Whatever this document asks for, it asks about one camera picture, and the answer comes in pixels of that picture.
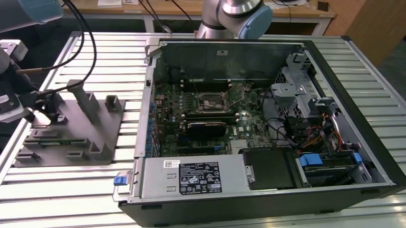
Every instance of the aluminum extrusion table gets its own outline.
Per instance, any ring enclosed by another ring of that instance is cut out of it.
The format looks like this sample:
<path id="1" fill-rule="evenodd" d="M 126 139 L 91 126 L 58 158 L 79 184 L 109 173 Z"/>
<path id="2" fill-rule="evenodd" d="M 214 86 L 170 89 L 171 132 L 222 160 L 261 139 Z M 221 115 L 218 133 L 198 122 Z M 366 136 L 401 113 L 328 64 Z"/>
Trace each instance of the aluminum extrusion table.
<path id="1" fill-rule="evenodd" d="M 97 97 L 115 94 L 126 99 L 126 113 L 117 143 L 114 164 L 83 167 L 11 168 L 30 132 L 23 120 L 0 156 L 0 227 L 139 227 L 113 200 L 114 176 L 133 168 L 141 98 L 146 72 L 145 44 L 149 38 L 193 38 L 193 34 L 95 33 L 98 64 L 85 89 Z M 401 168 L 406 171 L 406 102 L 352 41 L 341 37 L 263 36 L 263 39 L 314 41 L 348 92 L 366 116 Z M 70 79 L 82 79 L 93 62 L 93 47 L 86 47 L 66 67 L 54 70 L 42 89 L 58 88 Z M 56 64 L 77 52 L 79 38 L 71 37 Z M 63 98 L 73 95 L 62 93 Z M 129 193 L 129 186 L 119 189 Z M 330 214 L 251 219 L 189 228 L 341 228 L 406 227 L 406 191 L 365 201 Z"/>

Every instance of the barcode sticker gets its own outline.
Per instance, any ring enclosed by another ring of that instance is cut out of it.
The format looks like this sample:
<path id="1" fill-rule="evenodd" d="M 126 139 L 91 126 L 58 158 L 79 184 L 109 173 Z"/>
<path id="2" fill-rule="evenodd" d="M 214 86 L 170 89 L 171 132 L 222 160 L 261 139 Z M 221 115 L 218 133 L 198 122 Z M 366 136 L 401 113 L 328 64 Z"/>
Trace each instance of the barcode sticker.
<path id="1" fill-rule="evenodd" d="M 165 168 L 178 168 L 181 160 L 165 160 Z"/>

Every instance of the warning label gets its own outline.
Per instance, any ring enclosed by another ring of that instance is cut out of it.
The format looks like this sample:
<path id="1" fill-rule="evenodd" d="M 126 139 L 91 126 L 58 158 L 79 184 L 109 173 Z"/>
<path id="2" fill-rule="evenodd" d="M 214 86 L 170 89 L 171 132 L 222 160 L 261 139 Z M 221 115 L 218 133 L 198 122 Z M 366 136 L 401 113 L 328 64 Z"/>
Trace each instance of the warning label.
<path id="1" fill-rule="evenodd" d="M 179 164 L 179 186 L 182 195 L 222 192 L 218 162 Z"/>

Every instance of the white label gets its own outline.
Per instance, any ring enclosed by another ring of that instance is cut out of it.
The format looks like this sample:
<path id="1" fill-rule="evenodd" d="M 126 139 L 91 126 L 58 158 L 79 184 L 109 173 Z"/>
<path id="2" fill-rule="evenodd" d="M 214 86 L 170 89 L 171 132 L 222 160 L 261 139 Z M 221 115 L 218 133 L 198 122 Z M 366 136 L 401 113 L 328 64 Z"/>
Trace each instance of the white label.
<path id="1" fill-rule="evenodd" d="M 181 160 L 165 160 L 165 168 L 179 168 Z"/>
<path id="2" fill-rule="evenodd" d="M 221 184 L 210 184 L 210 185 L 209 185 L 209 188 L 210 188 L 210 189 L 219 188 L 219 187 L 222 187 Z"/>
<path id="3" fill-rule="evenodd" d="M 7 95 L 0 96 L 0 104 L 8 102 L 10 98 Z"/>
<path id="4" fill-rule="evenodd" d="M 229 51 L 227 50 L 218 50 L 217 51 L 217 55 L 218 56 L 227 56 L 229 55 Z"/>
<path id="5" fill-rule="evenodd" d="M 125 4 L 133 4 L 133 5 L 138 5 L 139 4 L 139 0 L 123 0 Z"/>
<path id="6" fill-rule="evenodd" d="M 125 13 L 142 13 L 139 10 L 126 10 Z"/>

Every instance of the black cable cord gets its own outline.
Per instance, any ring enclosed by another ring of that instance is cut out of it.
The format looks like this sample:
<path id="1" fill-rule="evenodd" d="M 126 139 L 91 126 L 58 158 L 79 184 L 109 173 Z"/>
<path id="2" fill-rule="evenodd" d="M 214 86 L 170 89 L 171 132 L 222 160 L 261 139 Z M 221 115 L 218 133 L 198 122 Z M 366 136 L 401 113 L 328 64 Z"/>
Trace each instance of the black cable cord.
<path id="1" fill-rule="evenodd" d="M 63 63 L 60 63 L 60 64 L 58 64 L 58 65 L 55 65 L 55 66 L 43 68 L 43 71 L 44 71 L 44 70 L 55 70 L 55 69 L 63 67 L 64 65 L 67 65 L 70 62 L 73 62 L 73 60 L 74 60 L 74 59 L 78 57 L 78 55 L 81 54 L 82 48 L 83 48 L 83 46 L 85 46 L 85 25 L 83 25 L 83 22 L 81 21 L 81 17 L 79 17 L 79 15 L 78 15 L 78 13 L 75 12 L 75 10 L 73 9 L 73 7 L 71 7 L 66 2 L 64 2 L 64 5 L 68 6 L 68 8 L 70 8 L 70 10 L 71 10 L 71 12 L 73 12 L 75 18 L 78 19 L 78 22 L 79 22 L 79 28 L 81 28 L 81 32 L 82 32 L 82 34 L 81 34 L 81 39 L 82 39 L 82 40 L 81 40 L 81 45 L 79 45 L 79 48 L 78 48 L 77 53 L 73 55 L 73 57 L 70 57 L 68 60 L 66 60 Z"/>
<path id="2" fill-rule="evenodd" d="M 150 6 L 150 8 L 151 8 L 151 10 L 153 10 L 154 15 L 155 15 L 158 24 L 159 24 L 161 28 L 163 29 L 163 32 L 167 32 L 166 29 L 165 29 L 165 25 L 163 25 L 163 23 L 162 23 L 162 21 L 161 21 L 161 19 L 159 19 L 159 17 L 158 17 L 158 14 L 157 14 L 157 12 L 155 12 L 155 9 L 154 9 L 154 7 L 153 7 L 153 5 L 151 5 L 151 3 L 150 3 L 150 0 L 146 0 L 146 1 L 147 1 L 147 4 L 149 4 L 149 6 Z"/>
<path id="3" fill-rule="evenodd" d="M 195 22 L 194 22 L 194 20 L 191 19 L 189 13 L 183 10 L 183 8 L 178 5 L 178 3 L 177 3 L 174 0 L 171 0 L 171 2 L 173 2 L 173 3 L 177 5 L 177 7 L 182 10 L 183 14 L 189 17 L 189 19 L 190 19 L 190 21 L 191 21 L 191 23 L 193 23 L 193 26 L 194 26 L 194 28 L 195 28 L 195 30 L 198 30 L 198 27 L 197 27 L 197 25 L 195 25 Z"/>
<path id="4" fill-rule="evenodd" d="M 143 6 L 143 8 L 145 8 L 145 10 L 147 11 L 147 13 L 150 14 L 150 16 L 154 18 L 154 21 L 157 21 L 158 26 L 162 28 L 163 32 L 169 32 L 169 31 L 165 29 L 165 25 L 163 25 L 162 21 L 161 21 L 159 18 L 158 18 L 157 12 L 155 12 L 155 10 L 154 10 L 154 8 L 153 8 L 153 5 L 151 5 L 150 1 L 149 1 L 149 0 L 146 0 L 146 1 L 147 1 L 149 5 L 150 5 L 151 10 L 154 11 L 155 15 L 154 15 L 154 14 L 151 13 L 151 11 L 147 9 L 147 7 L 146 7 L 146 5 L 145 5 L 145 3 L 143 3 L 143 0 L 139 1 L 139 2 L 141 2 L 141 5 Z"/>
<path id="5" fill-rule="evenodd" d="M 91 67 L 90 67 L 87 75 L 85 76 L 85 78 L 78 83 L 67 85 L 67 86 L 64 86 L 64 87 L 62 87 L 59 89 L 50 90 L 47 92 L 42 92 L 39 95 L 55 94 L 56 92 L 60 92 L 60 91 L 63 91 L 66 89 L 77 87 L 78 85 L 82 85 L 86 82 L 87 78 L 90 77 L 91 73 L 94 72 L 94 69 L 95 69 L 95 66 L 97 66 L 98 48 L 97 48 L 97 41 L 95 41 L 94 33 L 91 31 L 89 22 L 85 19 L 83 15 L 82 15 L 79 9 L 77 8 L 75 4 L 73 3 L 73 1 L 71 0 L 63 0 L 63 1 L 67 4 L 67 6 L 71 9 L 71 11 L 77 12 L 77 14 L 79 16 L 78 20 L 83 22 L 83 25 L 85 25 L 86 29 L 89 30 L 89 35 L 90 35 L 90 39 L 91 39 L 93 47 L 94 47 L 94 61 L 93 61 L 93 64 L 91 64 Z"/>
<path id="6" fill-rule="evenodd" d="M 266 119 L 266 117 L 265 117 L 265 111 L 263 111 L 265 99 L 263 99 L 263 101 L 262 101 L 262 104 L 261 104 L 262 107 L 261 107 L 261 108 L 262 108 L 262 117 L 263 117 L 263 119 L 266 120 L 266 123 L 267 123 L 269 127 L 270 127 L 277 133 L 280 133 L 280 134 L 282 135 L 282 137 L 286 139 L 286 141 L 289 142 L 289 144 L 290 144 L 294 148 L 301 149 L 301 146 L 290 139 L 290 137 L 288 137 L 288 135 L 286 135 L 284 132 L 281 132 L 273 125 L 269 124 L 269 119 Z"/>
<path id="7" fill-rule="evenodd" d="M 284 1 L 282 1 L 282 4 L 277 3 L 276 0 L 273 0 L 273 2 L 280 5 L 280 6 L 288 6 L 289 10 L 290 10 L 290 23 L 293 21 L 293 13 L 292 13 L 292 6 L 297 6 L 298 4 L 286 4 Z"/>

